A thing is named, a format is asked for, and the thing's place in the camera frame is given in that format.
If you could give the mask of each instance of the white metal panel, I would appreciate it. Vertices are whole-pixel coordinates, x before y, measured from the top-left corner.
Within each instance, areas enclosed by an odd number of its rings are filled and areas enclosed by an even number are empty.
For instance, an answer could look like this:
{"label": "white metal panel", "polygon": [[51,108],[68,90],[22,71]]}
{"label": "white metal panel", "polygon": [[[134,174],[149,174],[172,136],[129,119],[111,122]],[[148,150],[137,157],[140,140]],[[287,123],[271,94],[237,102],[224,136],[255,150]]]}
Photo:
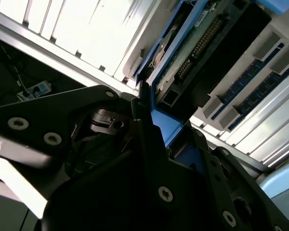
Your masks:
{"label": "white metal panel", "polygon": [[261,125],[244,138],[236,148],[244,153],[252,153],[263,142],[277,134],[289,123],[289,100],[273,112]]}
{"label": "white metal panel", "polygon": [[235,128],[227,139],[230,145],[236,145],[254,131],[274,110],[289,99],[289,77],[266,97],[242,123]]}
{"label": "white metal panel", "polygon": [[28,28],[36,33],[40,32],[50,0],[33,0],[28,12]]}
{"label": "white metal panel", "polygon": [[72,54],[76,53],[97,3],[98,0],[66,0],[53,33],[58,46]]}
{"label": "white metal panel", "polygon": [[146,55],[149,53],[151,47],[155,43],[155,40],[159,38],[165,25],[172,15],[171,10],[167,8],[169,7],[169,4],[171,4],[171,2],[168,0],[156,0],[152,5],[152,9],[148,13],[146,20],[143,22],[143,25],[139,31],[135,34],[133,43],[129,46],[127,52],[124,55],[124,58],[122,59],[118,69],[114,74],[116,79],[120,81],[124,79],[124,68],[130,70],[130,67],[132,67],[132,65],[135,63],[140,50],[144,51],[144,57],[146,57]]}
{"label": "white metal panel", "polygon": [[217,136],[221,131],[217,130],[216,128],[212,127],[211,125],[207,124],[203,128],[208,133],[212,134],[213,136]]}
{"label": "white metal panel", "polygon": [[51,38],[64,2],[65,0],[50,0],[50,5],[43,19],[44,22],[41,28],[41,35],[44,38]]}
{"label": "white metal panel", "polygon": [[190,118],[190,121],[191,121],[192,124],[196,125],[197,127],[200,127],[201,125],[203,125],[203,121],[201,119],[198,119],[195,116],[192,116]]}
{"label": "white metal panel", "polygon": [[153,0],[100,1],[87,26],[81,58],[114,75],[135,33],[151,10]]}
{"label": "white metal panel", "polygon": [[27,3],[28,0],[1,0],[0,12],[18,23],[22,23]]}
{"label": "white metal panel", "polygon": [[289,149],[287,149],[287,151],[284,152],[282,155],[278,155],[278,156],[274,156],[274,158],[270,158],[270,160],[265,161],[264,164],[268,165],[269,167],[274,167],[274,166],[279,166],[282,163],[282,161],[286,161],[286,160],[289,160]]}
{"label": "white metal panel", "polygon": [[281,149],[277,149],[274,152],[272,152],[270,155],[266,156],[263,159],[263,162],[266,165],[270,165],[273,162],[275,162],[276,158],[280,158],[284,156],[285,154],[286,155],[289,154],[289,142],[286,145],[284,145],[284,147],[282,147]]}
{"label": "white metal panel", "polygon": [[289,143],[289,123],[279,132],[274,134],[269,140],[257,148],[250,156],[256,160],[262,161],[266,159],[268,153],[276,153]]}

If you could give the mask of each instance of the black cable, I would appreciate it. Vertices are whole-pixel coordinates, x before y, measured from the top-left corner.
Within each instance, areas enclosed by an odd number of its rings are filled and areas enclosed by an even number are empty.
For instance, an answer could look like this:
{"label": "black cable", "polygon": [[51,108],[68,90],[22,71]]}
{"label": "black cable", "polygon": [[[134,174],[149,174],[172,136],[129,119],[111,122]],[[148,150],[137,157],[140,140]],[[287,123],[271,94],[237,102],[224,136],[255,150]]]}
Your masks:
{"label": "black cable", "polygon": [[16,94],[19,98],[21,98],[23,101],[26,101],[26,99],[24,97],[22,97],[21,95],[19,94]]}
{"label": "black cable", "polygon": [[21,226],[20,226],[19,231],[21,231],[21,230],[23,229],[24,224],[25,224],[25,221],[26,221],[26,218],[27,218],[27,216],[28,216],[28,213],[29,213],[29,209],[27,210],[27,212],[26,212],[26,214],[25,214],[25,217],[24,217],[24,219],[23,219],[23,223],[21,223]]}
{"label": "black cable", "polygon": [[74,150],[72,150],[74,156],[73,159],[71,161],[71,165],[70,168],[67,170],[67,175],[72,177],[73,176],[73,172],[78,164],[78,162],[81,160],[82,157],[82,152],[84,150],[84,147],[86,145],[86,142],[82,142],[77,150],[77,152],[74,152]]}
{"label": "black cable", "polygon": [[0,56],[0,62],[6,62],[6,63],[9,63],[10,65],[15,65],[16,63],[18,63],[20,60],[22,60],[22,58],[24,57],[24,53],[19,51],[19,50],[16,50],[16,49],[13,49],[13,51],[16,51],[16,53],[18,53],[17,57],[11,57],[11,59],[9,60],[8,58],[6,58],[5,56]]}
{"label": "black cable", "polygon": [[[9,60],[12,60],[10,55],[7,53],[7,51],[5,50],[5,48],[2,46],[2,44],[0,43],[0,47],[1,49],[3,50],[3,52],[5,53],[5,55],[8,57]],[[16,77],[18,78],[18,83],[19,83],[19,86],[22,87],[23,91],[24,92],[27,92],[27,88],[25,87],[21,77],[20,77],[20,74],[19,74],[19,71],[17,69],[17,67],[15,65],[13,65],[13,68],[15,69],[16,71]]]}

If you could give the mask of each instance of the white fluorescent light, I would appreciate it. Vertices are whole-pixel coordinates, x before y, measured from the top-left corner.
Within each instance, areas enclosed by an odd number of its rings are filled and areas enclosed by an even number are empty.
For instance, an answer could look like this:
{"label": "white fluorescent light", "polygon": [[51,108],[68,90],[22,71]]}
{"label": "white fluorescent light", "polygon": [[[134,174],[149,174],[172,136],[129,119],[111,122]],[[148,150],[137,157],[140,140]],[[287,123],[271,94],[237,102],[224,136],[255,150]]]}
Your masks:
{"label": "white fluorescent light", "polygon": [[36,33],[40,32],[48,4],[49,0],[32,0],[27,19],[30,30]]}
{"label": "white fluorescent light", "polygon": [[64,0],[52,0],[41,35],[50,39]]}
{"label": "white fluorescent light", "polygon": [[0,12],[18,23],[23,23],[28,0],[1,0]]}
{"label": "white fluorescent light", "polygon": [[47,200],[7,160],[0,158],[0,180],[37,216],[43,217]]}
{"label": "white fluorescent light", "polygon": [[76,53],[97,3],[98,0],[66,0],[53,33],[56,45]]}

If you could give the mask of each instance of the light blue object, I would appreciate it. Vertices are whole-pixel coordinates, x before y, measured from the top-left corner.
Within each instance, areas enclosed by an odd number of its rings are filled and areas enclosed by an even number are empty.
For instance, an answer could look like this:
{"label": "light blue object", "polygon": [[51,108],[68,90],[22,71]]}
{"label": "light blue object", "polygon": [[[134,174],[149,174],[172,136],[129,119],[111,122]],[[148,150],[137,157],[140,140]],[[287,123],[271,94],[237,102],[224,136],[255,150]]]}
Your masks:
{"label": "light blue object", "polygon": [[257,0],[257,2],[277,14],[283,14],[289,9],[289,0]]}
{"label": "light blue object", "polygon": [[193,145],[187,145],[182,152],[175,158],[176,162],[182,163],[186,166],[194,164],[197,172],[204,176],[204,167],[201,152]]}
{"label": "light blue object", "polygon": [[268,197],[273,198],[289,189],[289,164],[269,175],[260,187]]}

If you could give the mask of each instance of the blue plastic frame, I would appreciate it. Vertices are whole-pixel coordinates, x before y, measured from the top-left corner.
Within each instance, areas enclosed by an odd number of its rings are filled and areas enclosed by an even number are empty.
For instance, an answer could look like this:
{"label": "blue plastic frame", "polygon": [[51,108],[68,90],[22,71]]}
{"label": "blue plastic frame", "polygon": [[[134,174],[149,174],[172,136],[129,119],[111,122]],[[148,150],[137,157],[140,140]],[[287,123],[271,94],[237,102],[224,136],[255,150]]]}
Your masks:
{"label": "blue plastic frame", "polygon": [[[162,32],[160,38],[156,41],[154,46],[152,47],[151,51],[145,58],[142,65],[139,67],[137,72],[135,73],[136,83],[139,83],[139,75],[144,70],[144,67],[148,65],[149,60],[153,57],[155,51],[158,48],[159,43],[161,42],[162,38],[166,35],[169,27],[171,26],[172,22],[174,21],[179,9],[182,7],[183,3],[185,2],[192,2],[192,0],[181,0],[177,7],[175,8],[171,19],[168,21],[165,30]],[[190,29],[193,27],[197,19],[199,18],[200,14],[203,11],[208,0],[198,0],[196,1],[191,13],[188,15],[186,21],[182,25],[181,29],[179,30],[178,34],[174,38],[173,42],[169,46],[166,54],[164,55],[161,63],[158,65],[157,69],[153,71],[147,82],[150,84],[151,88],[151,115],[155,125],[159,126],[163,135],[163,139],[165,145],[168,146],[171,141],[176,137],[176,135],[180,132],[183,127],[183,122],[179,121],[168,114],[162,112],[156,107],[155,103],[155,94],[154,90],[155,85],[157,84],[162,72],[166,68],[167,64],[170,62],[171,58],[179,48],[180,44],[187,36]],[[289,8],[289,0],[258,0],[258,2],[277,14],[283,14]]]}

